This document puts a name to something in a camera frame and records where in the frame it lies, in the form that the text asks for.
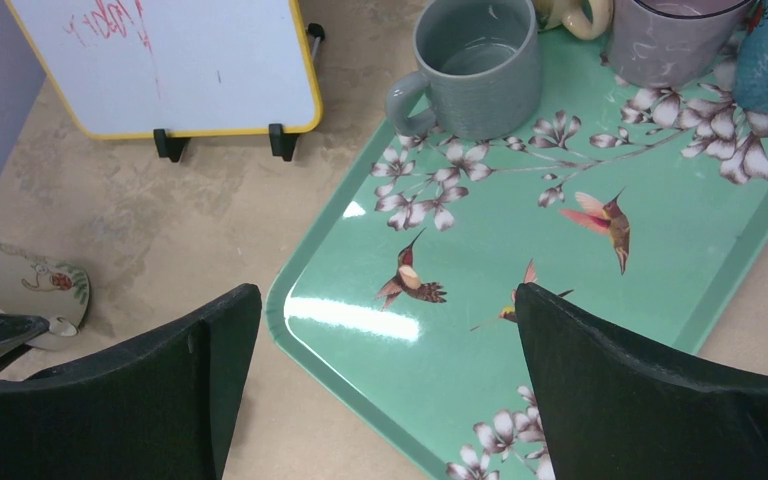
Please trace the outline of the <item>cream white mug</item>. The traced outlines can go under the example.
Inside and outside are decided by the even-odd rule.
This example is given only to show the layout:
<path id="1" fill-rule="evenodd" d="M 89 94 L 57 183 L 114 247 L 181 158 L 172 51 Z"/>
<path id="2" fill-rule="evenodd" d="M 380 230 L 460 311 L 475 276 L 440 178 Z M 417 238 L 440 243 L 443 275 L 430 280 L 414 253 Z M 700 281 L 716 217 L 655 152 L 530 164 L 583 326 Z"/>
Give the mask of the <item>cream white mug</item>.
<path id="1" fill-rule="evenodd" d="M 81 267 L 0 242 L 0 313 L 49 322 L 48 331 L 29 346 L 48 351 L 71 347 L 90 298 L 90 279 Z"/>

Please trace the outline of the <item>beige brown mug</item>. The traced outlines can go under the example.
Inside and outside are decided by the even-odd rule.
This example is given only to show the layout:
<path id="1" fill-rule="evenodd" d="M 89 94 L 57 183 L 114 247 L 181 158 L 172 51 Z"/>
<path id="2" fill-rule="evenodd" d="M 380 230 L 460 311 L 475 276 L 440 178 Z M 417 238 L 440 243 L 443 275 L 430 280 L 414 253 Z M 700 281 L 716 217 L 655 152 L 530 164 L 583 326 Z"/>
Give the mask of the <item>beige brown mug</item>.
<path id="1" fill-rule="evenodd" d="M 594 40 L 611 25 L 613 0 L 535 0 L 540 31 L 563 26 L 581 40 Z"/>

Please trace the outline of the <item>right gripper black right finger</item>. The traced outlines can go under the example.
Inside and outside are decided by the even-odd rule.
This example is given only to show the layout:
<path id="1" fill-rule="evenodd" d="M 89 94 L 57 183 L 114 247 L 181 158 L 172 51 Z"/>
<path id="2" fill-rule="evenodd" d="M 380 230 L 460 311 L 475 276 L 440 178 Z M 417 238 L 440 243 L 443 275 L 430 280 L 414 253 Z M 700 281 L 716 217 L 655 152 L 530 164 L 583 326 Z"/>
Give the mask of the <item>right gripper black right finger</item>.
<path id="1" fill-rule="evenodd" d="M 533 283 L 519 335 L 559 479 L 768 479 L 768 376 L 687 354 Z"/>

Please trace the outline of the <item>grey mug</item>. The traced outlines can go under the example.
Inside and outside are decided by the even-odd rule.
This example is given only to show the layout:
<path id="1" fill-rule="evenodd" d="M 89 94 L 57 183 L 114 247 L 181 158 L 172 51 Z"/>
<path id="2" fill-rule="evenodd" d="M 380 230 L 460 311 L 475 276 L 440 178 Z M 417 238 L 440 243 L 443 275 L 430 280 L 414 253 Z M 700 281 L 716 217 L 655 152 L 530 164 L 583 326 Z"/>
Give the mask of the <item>grey mug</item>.
<path id="1" fill-rule="evenodd" d="M 385 98 L 395 131 L 440 126 L 470 140 L 523 126 L 542 96 L 536 11 L 530 1 L 432 1 L 413 31 L 416 71 Z"/>

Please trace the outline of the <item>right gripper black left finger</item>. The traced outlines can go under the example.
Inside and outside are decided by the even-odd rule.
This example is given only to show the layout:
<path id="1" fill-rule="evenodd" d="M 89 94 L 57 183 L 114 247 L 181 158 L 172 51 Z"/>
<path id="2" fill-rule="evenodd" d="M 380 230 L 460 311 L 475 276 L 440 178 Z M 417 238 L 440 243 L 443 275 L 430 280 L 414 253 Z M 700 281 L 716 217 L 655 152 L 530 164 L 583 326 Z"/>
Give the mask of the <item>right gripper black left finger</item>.
<path id="1" fill-rule="evenodd" d="M 254 353 L 242 284 L 104 350 L 0 380 L 0 479 L 218 479 Z"/>

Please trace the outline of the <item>mauve purple mug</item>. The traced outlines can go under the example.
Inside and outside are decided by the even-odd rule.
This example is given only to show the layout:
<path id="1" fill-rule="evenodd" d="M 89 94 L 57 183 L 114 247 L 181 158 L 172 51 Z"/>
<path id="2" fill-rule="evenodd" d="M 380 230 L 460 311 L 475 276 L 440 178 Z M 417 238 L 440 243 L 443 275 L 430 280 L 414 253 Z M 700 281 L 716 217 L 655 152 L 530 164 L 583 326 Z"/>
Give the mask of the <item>mauve purple mug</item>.
<path id="1" fill-rule="evenodd" d="M 751 0 L 616 1 L 608 64 L 636 86 L 681 87 L 707 71 L 753 6 Z"/>

